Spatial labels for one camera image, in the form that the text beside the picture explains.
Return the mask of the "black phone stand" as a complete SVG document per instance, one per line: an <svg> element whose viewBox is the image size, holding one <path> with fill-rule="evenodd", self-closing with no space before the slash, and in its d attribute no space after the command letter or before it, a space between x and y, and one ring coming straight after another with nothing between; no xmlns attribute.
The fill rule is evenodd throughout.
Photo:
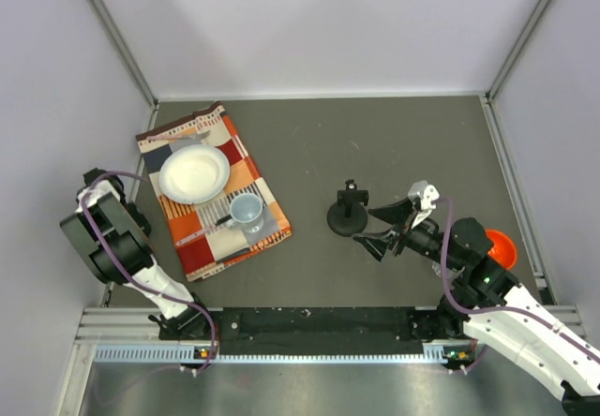
<svg viewBox="0 0 600 416"><path fill-rule="evenodd" d="M368 202L368 191L360 189L353 179L347 180L345 188L337 192L337 201L327 212L329 228L342 237L362 232L368 224Z"/></svg>

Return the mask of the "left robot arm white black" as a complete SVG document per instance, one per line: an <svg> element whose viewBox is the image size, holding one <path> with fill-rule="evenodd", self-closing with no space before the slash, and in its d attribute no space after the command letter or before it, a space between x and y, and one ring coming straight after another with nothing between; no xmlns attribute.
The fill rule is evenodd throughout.
<svg viewBox="0 0 600 416"><path fill-rule="evenodd" d="M217 327L200 298L159 266L149 244L151 226L127 200L124 177L138 175L94 168L83 175L77 208L59 223L93 276L104 284L141 293L158 309L149 319L161 340L217 341Z"/></svg>

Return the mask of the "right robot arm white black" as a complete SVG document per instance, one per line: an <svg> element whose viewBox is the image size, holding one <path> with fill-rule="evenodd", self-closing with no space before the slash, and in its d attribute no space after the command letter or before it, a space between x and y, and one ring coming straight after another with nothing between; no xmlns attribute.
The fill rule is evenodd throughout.
<svg viewBox="0 0 600 416"><path fill-rule="evenodd" d="M490 256L492 242L476 219L449 215L440 228L429 218L418 222L419 209L408 199L371 209L389 229L353 239L376 260L410 249L438 263L443 297L437 322L444 334L465 335L495 350L541 383L565 414L598 414L599 350Z"/></svg>

